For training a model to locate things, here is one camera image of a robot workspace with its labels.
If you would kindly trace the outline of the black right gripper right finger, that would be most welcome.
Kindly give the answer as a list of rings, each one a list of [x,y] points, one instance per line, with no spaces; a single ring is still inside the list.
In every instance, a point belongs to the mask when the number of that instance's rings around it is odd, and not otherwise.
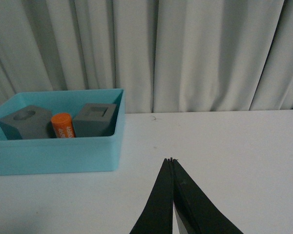
[[[172,161],[174,205],[181,234],[241,234],[205,195],[180,163]]]

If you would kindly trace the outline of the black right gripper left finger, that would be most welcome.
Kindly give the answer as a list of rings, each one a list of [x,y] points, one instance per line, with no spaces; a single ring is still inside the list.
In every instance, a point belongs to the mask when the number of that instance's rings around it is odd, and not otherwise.
[[[132,234],[171,234],[173,231],[173,175],[165,159]]]

